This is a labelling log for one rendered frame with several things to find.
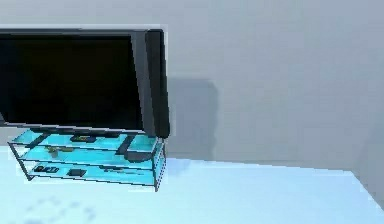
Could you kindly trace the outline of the blue glass television stand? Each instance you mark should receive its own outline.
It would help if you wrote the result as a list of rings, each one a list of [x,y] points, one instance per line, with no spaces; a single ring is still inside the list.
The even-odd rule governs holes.
[[[94,143],[72,142],[72,135],[39,133],[30,129],[8,142],[27,179],[35,177],[106,183],[160,186],[166,167],[165,141],[144,134],[121,133],[115,138],[96,137]],[[69,147],[52,157],[47,147]],[[58,167],[57,173],[34,172],[37,166]],[[87,170],[82,177],[70,169]]]

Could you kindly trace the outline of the black flat television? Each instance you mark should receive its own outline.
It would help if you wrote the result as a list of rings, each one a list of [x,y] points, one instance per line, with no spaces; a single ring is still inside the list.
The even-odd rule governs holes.
[[[0,28],[0,115],[48,132],[168,137],[164,31]]]

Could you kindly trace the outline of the black remote control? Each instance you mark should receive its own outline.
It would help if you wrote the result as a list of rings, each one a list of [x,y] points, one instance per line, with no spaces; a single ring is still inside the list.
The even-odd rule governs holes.
[[[88,135],[73,135],[70,138],[72,142],[94,143],[97,140],[95,136]]]

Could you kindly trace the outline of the small brown object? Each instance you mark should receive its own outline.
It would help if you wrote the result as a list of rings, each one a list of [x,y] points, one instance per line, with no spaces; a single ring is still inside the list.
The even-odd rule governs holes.
[[[52,157],[56,157],[59,152],[73,152],[73,148],[69,147],[47,147],[48,152]]]

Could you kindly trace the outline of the small dark patterned object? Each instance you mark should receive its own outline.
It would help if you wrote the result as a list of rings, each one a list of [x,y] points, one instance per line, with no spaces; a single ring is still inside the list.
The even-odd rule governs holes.
[[[49,167],[49,166],[37,166],[34,169],[34,172],[45,172],[45,173],[57,173],[59,171],[58,167]]]

